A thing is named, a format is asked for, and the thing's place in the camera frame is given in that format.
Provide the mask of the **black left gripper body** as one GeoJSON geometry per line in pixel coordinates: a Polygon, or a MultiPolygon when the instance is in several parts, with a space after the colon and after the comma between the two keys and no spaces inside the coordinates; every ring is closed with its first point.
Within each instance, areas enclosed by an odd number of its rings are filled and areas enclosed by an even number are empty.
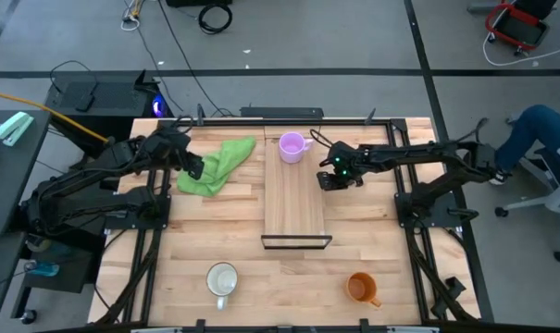
{"type": "Polygon", "coordinates": [[[191,142],[191,138],[182,132],[172,131],[167,135],[170,153],[169,156],[174,163],[190,163],[191,153],[187,151],[187,147],[191,142]]]}

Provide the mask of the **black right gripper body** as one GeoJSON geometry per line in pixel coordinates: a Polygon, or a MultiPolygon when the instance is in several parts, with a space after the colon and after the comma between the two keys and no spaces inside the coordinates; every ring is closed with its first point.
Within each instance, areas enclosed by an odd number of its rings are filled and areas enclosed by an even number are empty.
{"type": "Polygon", "coordinates": [[[359,179],[368,171],[366,151],[341,141],[330,147],[324,165],[333,167],[332,173],[325,173],[325,179],[359,179]]]}

